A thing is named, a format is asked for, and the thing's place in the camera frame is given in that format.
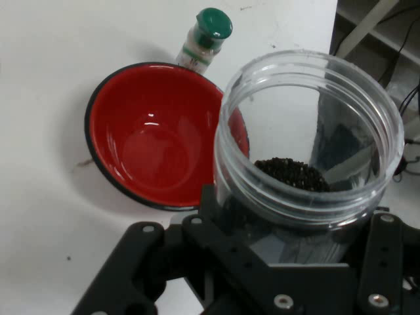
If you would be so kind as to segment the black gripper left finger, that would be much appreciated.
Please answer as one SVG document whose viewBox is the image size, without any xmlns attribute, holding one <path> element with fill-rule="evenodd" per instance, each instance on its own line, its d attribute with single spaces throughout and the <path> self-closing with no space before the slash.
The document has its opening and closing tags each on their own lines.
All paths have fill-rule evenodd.
<svg viewBox="0 0 420 315">
<path fill-rule="evenodd" d="M 210 220 L 215 189 L 204 186 L 197 213 L 167 228 L 132 224 L 74 309 L 75 314 L 156 314 L 167 282 L 184 278 L 204 314 L 301 314 L 278 271 Z"/>
</svg>

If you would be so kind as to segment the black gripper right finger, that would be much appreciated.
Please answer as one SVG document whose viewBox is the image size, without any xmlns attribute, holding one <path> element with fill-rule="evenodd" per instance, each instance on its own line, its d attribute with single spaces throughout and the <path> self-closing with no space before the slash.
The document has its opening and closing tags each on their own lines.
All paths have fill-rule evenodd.
<svg viewBox="0 0 420 315">
<path fill-rule="evenodd" d="M 372 216 L 356 301 L 360 314 L 419 313 L 419 229 Z"/>
</svg>

